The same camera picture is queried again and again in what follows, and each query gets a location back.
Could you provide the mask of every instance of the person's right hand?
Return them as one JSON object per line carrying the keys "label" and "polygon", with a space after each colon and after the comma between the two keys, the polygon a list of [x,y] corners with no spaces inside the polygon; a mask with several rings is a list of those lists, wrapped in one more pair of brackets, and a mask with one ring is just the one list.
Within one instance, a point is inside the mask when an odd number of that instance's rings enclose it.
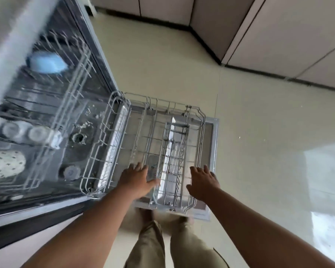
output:
{"label": "person's right hand", "polygon": [[208,166],[204,165],[204,169],[200,167],[190,167],[191,184],[186,185],[190,195],[194,198],[206,202],[211,188],[220,188],[220,184],[216,179],[216,175],[210,172]]}

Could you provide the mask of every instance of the kitchen cabinet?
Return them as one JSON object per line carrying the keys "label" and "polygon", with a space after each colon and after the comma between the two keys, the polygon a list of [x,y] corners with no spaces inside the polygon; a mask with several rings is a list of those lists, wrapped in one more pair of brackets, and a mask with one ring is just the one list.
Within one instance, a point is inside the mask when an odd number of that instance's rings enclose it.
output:
{"label": "kitchen cabinet", "polygon": [[140,16],[139,0],[91,0],[94,6]]}
{"label": "kitchen cabinet", "polygon": [[189,25],[194,0],[140,0],[141,15]]}
{"label": "kitchen cabinet", "polygon": [[221,61],[254,0],[195,0],[190,26]]}
{"label": "kitchen cabinet", "polygon": [[307,69],[298,79],[335,87],[335,50]]}
{"label": "kitchen cabinet", "polygon": [[296,77],[335,49],[335,0],[265,0],[228,65]]}

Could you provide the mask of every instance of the blue object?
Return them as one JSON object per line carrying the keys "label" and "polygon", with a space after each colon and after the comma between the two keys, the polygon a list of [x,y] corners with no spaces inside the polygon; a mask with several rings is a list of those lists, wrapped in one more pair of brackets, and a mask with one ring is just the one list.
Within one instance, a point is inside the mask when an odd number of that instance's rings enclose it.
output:
{"label": "blue object", "polygon": [[66,62],[63,61],[55,52],[37,51],[27,60],[27,66],[35,72],[43,74],[57,74],[68,68]]}

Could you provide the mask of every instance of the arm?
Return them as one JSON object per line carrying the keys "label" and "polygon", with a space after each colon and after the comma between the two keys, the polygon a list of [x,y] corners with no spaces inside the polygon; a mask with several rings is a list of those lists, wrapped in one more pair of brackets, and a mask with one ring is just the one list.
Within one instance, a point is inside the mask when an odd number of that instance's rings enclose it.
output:
{"label": "arm", "polygon": [[115,189],[40,248],[22,268],[103,267],[130,204],[158,184],[158,180],[146,181],[147,171],[140,163],[135,169],[130,165]]}
{"label": "arm", "polygon": [[285,228],[226,192],[207,166],[191,167],[189,193],[205,202],[251,268],[335,268],[335,263]]}

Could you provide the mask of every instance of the hand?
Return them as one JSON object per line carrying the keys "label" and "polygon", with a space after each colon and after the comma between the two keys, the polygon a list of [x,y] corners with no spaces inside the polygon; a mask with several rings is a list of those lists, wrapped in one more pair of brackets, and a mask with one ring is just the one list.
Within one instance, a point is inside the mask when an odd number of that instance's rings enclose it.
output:
{"label": "hand", "polygon": [[145,196],[160,181],[158,179],[146,181],[147,171],[147,165],[142,168],[139,162],[134,168],[134,164],[131,164],[121,174],[117,189],[127,192],[133,200]]}
{"label": "hand", "polygon": [[190,171],[192,181],[191,184],[186,185],[188,192],[194,198],[206,202],[210,189],[220,188],[216,175],[210,172],[206,165],[204,165],[204,169],[191,166]]}

